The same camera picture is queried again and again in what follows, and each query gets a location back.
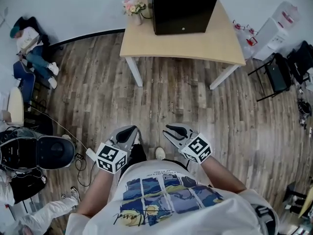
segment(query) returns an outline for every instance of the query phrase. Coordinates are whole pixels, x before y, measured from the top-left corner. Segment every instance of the black chair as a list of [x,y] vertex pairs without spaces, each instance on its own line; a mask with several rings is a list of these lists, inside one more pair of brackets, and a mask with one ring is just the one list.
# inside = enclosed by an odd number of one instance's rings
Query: black chair
[[[40,39],[44,45],[42,57],[43,57],[43,59],[45,59],[48,62],[52,62],[51,57],[57,49],[63,49],[62,47],[55,47],[55,48],[49,47],[50,46],[49,38],[44,33],[44,31],[41,29],[41,27],[39,26],[35,17],[31,17],[29,19],[25,19],[23,17],[20,17],[16,21],[14,26],[18,26],[20,28],[20,30],[23,30],[27,27],[32,27],[32,28],[34,28],[35,31],[37,31],[39,33]],[[27,62],[27,67],[30,69],[33,67],[33,65],[30,62]],[[38,76],[42,77],[38,72],[34,71],[34,73],[36,74],[37,77]]]
[[303,41],[299,50],[292,50],[287,56],[288,65],[294,78],[299,84],[307,81],[309,77],[304,78],[309,68],[313,67],[313,47],[306,41]]
[[[260,76],[258,74],[258,70],[261,68],[265,68],[265,73],[268,75],[270,84],[272,86],[272,89],[274,91],[273,94],[266,96]],[[250,72],[248,76],[255,73],[258,76],[258,79],[260,81],[264,96],[261,99],[256,100],[257,102],[262,101],[269,97],[275,97],[278,94],[288,91],[290,86],[292,85],[292,80],[289,74],[289,66],[287,63],[287,59],[284,58],[281,54],[276,53],[272,60],[267,62],[266,64],[262,65],[261,67],[257,68],[256,70]]]

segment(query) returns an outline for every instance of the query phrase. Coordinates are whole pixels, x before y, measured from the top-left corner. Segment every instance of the white t-shirt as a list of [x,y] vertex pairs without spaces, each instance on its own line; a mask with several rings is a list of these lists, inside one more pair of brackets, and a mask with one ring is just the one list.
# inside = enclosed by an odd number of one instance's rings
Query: white t-shirt
[[[31,43],[31,41],[33,41],[38,36],[39,33],[35,31],[34,28],[32,27],[25,28],[23,30],[23,35],[16,41],[16,44],[18,46],[18,52],[20,52],[21,49],[25,49]],[[43,45],[43,43],[42,42],[40,42],[39,44],[35,43],[34,45],[30,46],[26,50],[26,54],[28,54],[33,48],[39,45]]]
[[253,190],[210,188],[175,163],[151,160],[131,166],[92,219],[71,214],[66,235],[261,235],[251,204],[271,208]]
[[13,206],[15,203],[13,190],[10,184],[5,184],[6,178],[5,171],[0,170],[0,202]]

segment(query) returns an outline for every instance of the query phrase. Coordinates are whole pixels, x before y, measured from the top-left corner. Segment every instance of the white table leg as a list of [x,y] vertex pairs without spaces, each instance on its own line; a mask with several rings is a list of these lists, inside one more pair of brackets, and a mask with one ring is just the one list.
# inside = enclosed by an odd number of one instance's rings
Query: white table leg
[[210,84],[210,90],[214,90],[216,87],[219,86],[220,83],[222,83],[226,78],[231,75],[236,68],[238,68],[240,65],[231,65],[228,66],[214,81],[212,84]]
[[136,61],[134,60],[133,57],[125,57],[125,59],[128,63],[129,68],[131,69],[133,73],[137,86],[142,87],[142,80],[141,80],[141,76],[140,76]]

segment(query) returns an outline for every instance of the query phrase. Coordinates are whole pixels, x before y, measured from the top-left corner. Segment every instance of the table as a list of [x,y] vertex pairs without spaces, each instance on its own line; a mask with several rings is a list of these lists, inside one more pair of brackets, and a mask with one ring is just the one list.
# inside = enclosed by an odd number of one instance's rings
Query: table
[[11,113],[12,123],[10,125],[24,125],[24,103],[22,93],[19,88],[13,87],[8,102],[8,112]]
[[[143,14],[149,17],[148,10]],[[181,57],[232,64],[213,81],[211,90],[246,64],[236,33],[219,0],[205,33],[157,36],[152,20],[144,19],[143,24],[137,26],[129,17],[120,56],[125,57],[139,87],[143,83],[134,57]]]

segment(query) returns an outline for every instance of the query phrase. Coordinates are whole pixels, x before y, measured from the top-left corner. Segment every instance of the jeans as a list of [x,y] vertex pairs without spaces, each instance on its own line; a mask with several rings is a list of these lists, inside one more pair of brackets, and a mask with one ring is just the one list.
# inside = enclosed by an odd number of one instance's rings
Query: jeans
[[45,80],[48,80],[51,75],[48,72],[49,62],[42,58],[43,46],[36,46],[33,48],[27,55],[26,60],[33,64],[34,69],[44,77]]
[[[120,178],[122,177],[124,172],[130,166],[132,166],[132,165],[134,165],[136,163],[144,162],[144,161],[147,161],[147,157],[146,157],[145,152],[143,151],[142,145],[141,144],[134,144],[134,146],[132,148],[132,151],[131,151],[131,154],[130,154],[130,160],[122,168]],[[169,159],[164,159],[164,161],[170,161],[170,162],[176,163],[176,164],[180,165],[181,167],[183,167],[186,171],[188,171],[187,167],[184,166],[181,162],[178,162],[178,161],[175,161],[175,160],[169,160]]]

